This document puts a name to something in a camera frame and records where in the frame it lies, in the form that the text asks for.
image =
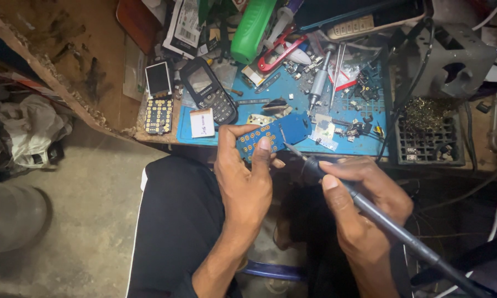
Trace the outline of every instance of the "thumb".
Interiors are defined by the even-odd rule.
[[[269,176],[269,163],[271,162],[271,141],[263,137],[252,154],[252,177]]]
[[[353,200],[339,179],[329,174],[325,175],[322,179],[322,189],[327,205],[337,220],[337,225],[346,229],[361,226],[360,215],[353,206]]]

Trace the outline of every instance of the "green bottle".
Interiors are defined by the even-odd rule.
[[[243,64],[251,64],[258,56],[265,28],[269,25],[272,11],[277,0],[250,0],[237,26],[230,54]]]

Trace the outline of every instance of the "samsung logo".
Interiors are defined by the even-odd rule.
[[[201,92],[201,96],[205,95],[205,94],[206,94],[206,92],[208,92],[208,91],[210,91],[210,90],[212,90],[212,86],[210,86],[210,87],[206,88],[206,90],[205,90],[205,91],[202,91],[202,92]]]

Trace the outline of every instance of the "barcode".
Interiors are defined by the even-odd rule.
[[[195,35],[191,34],[190,32],[188,32],[186,29],[184,29],[182,27],[181,27],[180,35],[182,35],[188,39],[191,39],[192,42],[195,42]]]

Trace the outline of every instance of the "white stripe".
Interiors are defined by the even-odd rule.
[[[142,171],[142,182],[140,183],[140,189],[142,190],[142,197],[140,198],[140,206],[138,207],[138,216],[136,218],[136,228],[134,229],[134,241],[133,241],[133,253],[131,254],[131,267],[129,268],[129,281],[127,282],[127,292],[125,297],[129,297],[129,286],[131,284],[131,272],[133,271],[133,259],[134,259],[134,248],[136,247],[136,233],[138,231],[138,220],[140,218],[140,208],[142,207],[142,200],[144,199],[144,190],[147,184],[147,174],[146,169]]]

